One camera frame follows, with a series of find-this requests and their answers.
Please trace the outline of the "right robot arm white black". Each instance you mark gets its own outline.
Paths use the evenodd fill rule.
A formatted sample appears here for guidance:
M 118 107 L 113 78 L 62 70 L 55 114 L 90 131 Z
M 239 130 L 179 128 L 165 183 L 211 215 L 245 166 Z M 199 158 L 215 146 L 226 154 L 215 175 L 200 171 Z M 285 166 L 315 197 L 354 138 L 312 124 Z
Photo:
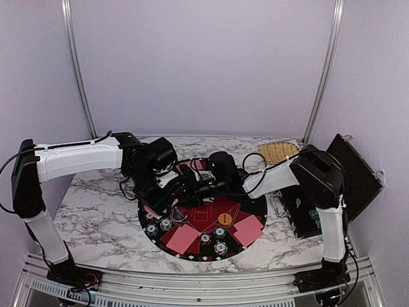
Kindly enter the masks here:
M 323 236 L 323 258 L 316 280 L 329 287 L 346 272 L 348 253 L 344 241 L 346 215 L 344 194 L 347 176 L 341 163 L 330 153 L 307 145 L 292 157 L 274 166 L 241 177 L 234 158 L 227 152 L 215 152 L 206 160 L 213 177 L 201 178 L 192 165 L 181 163 L 182 198 L 201 201 L 223 194 L 256 199 L 268 193 L 298 186 L 316 208 Z

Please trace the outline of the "red playing card deck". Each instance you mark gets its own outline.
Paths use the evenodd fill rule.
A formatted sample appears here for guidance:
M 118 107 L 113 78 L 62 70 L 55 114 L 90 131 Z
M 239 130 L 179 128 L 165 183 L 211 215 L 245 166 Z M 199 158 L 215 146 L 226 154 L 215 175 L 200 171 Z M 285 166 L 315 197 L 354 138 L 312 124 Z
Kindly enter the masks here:
M 143 205 L 143 209 L 149 213 L 152 217 L 154 217 L 155 219 L 160 219 L 162 216 L 156 212 L 154 212 L 149 206 L 147 205 Z

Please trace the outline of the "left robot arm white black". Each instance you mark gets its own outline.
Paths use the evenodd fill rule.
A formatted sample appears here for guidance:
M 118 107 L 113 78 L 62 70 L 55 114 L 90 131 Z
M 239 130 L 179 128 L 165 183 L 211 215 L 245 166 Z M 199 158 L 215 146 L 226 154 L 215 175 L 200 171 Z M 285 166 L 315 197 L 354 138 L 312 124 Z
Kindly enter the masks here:
M 34 144 L 24 140 L 12 158 L 13 214 L 26 224 L 50 262 L 50 271 L 68 285 L 76 284 L 81 271 L 61 238 L 43 198 L 43 184 L 79 173 L 118 170 L 133 183 L 134 199 L 156 214 L 173 204 L 178 187 L 178 160 L 166 138 L 143 143 L 130 132 L 109 131 L 86 141 Z

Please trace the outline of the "orange big blind button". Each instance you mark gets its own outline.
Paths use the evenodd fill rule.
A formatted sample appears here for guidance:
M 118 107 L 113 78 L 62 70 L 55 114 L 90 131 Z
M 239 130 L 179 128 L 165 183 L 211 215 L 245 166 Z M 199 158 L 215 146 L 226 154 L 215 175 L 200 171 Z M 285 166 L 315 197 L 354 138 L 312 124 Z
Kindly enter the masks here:
M 228 213 L 222 213 L 218 216 L 218 223 L 224 226 L 229 226 L 233 222 L 233 218 Z

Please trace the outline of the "dealt red card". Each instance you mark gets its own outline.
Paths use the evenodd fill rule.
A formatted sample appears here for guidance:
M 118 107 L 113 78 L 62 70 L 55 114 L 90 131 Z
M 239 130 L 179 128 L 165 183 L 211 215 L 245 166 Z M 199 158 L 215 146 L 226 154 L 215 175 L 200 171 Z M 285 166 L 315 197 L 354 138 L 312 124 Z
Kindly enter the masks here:
M 262 224 L 236 224 L 233 237 L 244 247 L 250 246 L 263 235 Z
M 167 247 L 183 254 L 194 241 L 195 236 L 187 229 L 179 228 L 167 243 Z
M 195 241 L 200 232 L 195 228 L 185 224 L 181 228 L 177 229 L 173 235 L 172 247 L 179 253 L 184 253 L 187 248 Z
M 256 216 L 251 215 L 235 223 L 234 227 L 239 232 L 255 232 L 262 230 L 263 224 Z
M 184 175 L 191 173 L 200 174 L 204 169 L 205 167 L 200 159 L 187 159 L 186 161 L 180 161 L 176 165 L 176 171 Z

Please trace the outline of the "green chips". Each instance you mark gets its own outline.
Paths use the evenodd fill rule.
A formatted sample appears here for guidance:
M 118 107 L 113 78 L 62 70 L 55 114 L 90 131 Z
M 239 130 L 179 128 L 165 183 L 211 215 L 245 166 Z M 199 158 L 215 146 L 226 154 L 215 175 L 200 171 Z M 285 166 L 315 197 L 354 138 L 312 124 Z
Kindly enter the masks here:
M 213 234 L 216 239 L 223 239 L 226 236 L 227 231 L 225 228 L 217 227 L 214 229 Z
M 146 226 L 145 231 L 147 236 L 155 237 L 158 234 L 158 226 L 156 224 L 150 223 Z

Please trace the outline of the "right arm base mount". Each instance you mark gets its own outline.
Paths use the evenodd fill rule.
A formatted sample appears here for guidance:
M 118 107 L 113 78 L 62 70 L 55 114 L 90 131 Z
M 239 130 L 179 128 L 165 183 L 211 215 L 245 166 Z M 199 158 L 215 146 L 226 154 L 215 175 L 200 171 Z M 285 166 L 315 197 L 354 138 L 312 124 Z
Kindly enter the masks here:
M 321 290 L 328 287 L 342 285 L 351 280 L 348 272 L 336 274 L 324 269 L 298 272 L 294 275 L 293 284 L 300 293 Z

